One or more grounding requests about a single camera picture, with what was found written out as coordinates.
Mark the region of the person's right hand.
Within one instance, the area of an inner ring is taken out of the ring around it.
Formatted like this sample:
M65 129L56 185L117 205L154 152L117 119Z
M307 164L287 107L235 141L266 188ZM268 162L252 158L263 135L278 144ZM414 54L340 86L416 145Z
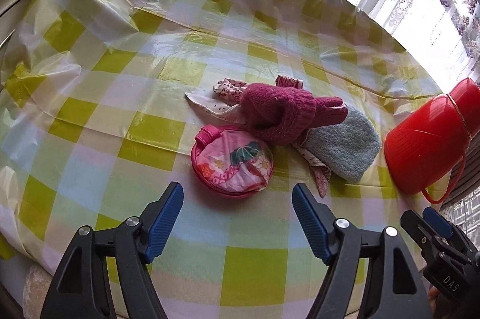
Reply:
M428 291L428 301L434 319L449 318L454 305L436 287L431 286Z

